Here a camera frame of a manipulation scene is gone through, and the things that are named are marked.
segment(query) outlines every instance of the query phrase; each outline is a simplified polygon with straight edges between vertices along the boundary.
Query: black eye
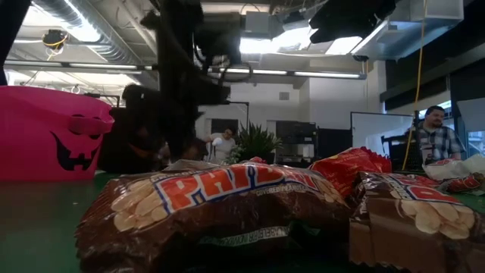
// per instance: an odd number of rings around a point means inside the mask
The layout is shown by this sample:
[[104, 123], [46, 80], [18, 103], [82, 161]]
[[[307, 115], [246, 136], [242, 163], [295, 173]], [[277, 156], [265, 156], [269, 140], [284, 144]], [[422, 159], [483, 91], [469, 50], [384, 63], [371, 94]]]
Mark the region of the black eye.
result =
[[[78, 118], [82, 118], [82, 117], [84, 117], [84, 116], [83, 116], [83, 115], [81, 115], [81, 114], [74, 114], [74, 115], [72, 115], [72, 116], [73, 116], [73, 117], [78, 117]], [[80, 133], [76, 133], [76, 132], [72, 131], [71, 129], [69, 129], [69, 131], [70, 131], [71, 133], [75, 134], [76, 136], [80, 136], [80, 135], [81, 135]]]
[[97, 140], [101, 135], [89, 135], [89, 138], [91, 140]]

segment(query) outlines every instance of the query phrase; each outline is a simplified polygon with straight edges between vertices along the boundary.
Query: ductwork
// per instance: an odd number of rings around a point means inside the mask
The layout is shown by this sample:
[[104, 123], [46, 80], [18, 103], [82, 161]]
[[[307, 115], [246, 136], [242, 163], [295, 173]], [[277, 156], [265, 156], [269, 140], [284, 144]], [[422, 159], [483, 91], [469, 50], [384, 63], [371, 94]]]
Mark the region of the ductwork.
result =
[[[88, 0], [33, 0], [41, 12], [56, 18], [61, 26], [82, 42], [109, 45], [89, 46], [112, 64], [142, 64], [130, 47], [113, 30]], [[130, 75], [142, 85], [157, 89], [157, 82], [148, 72]]]
[[395, 11], [353, 50], [377, 60], [405, 58], [434, 41], [464, 19], [463, 0], [402, 0]]

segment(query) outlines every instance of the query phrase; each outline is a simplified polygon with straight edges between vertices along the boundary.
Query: white shirt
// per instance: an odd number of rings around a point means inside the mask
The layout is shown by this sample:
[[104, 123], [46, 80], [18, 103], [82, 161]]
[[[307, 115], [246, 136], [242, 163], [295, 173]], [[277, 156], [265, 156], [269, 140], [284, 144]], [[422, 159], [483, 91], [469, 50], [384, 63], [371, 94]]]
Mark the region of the white shirt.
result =
[[230, 150], [236, 145], [234, 139], [226, 140], [222, 137], [222, 133], [213, 133], [211, 135], [211, 140], [221, 138], [222, 143], [215, 146], [215, 156], [211, 155], [211, 163], [220, 164], [230, 155]]

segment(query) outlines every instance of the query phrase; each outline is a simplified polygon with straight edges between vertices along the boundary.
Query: whiteboard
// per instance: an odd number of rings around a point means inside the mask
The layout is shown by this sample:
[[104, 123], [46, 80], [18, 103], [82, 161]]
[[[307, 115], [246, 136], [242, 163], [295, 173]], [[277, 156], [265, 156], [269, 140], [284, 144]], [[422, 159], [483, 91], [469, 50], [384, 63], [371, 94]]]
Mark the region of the whiteboard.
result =
[[382, 144], [382, 136], [401, 136], [411, 127], [413, 122], [411, 115], [352, 112], [350, 116], [352, 147], [366, 147], [379, 155], [389, 155], [389, 147]]

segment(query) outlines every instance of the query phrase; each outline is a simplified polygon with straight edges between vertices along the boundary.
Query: plaid shirt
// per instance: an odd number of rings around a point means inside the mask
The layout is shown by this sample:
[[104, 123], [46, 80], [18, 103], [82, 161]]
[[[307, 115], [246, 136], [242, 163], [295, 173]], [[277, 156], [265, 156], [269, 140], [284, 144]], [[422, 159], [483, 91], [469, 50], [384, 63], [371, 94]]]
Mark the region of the plaid shirt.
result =
[[432, 146], [433, 162], [450, 158], [454, 153], [465, 151], [455, 131], [446, 126], [437, 128], [433, 133], [430, 133], [421, 124], [419, 127], [419, 140], [421, 147], [423, 145]]

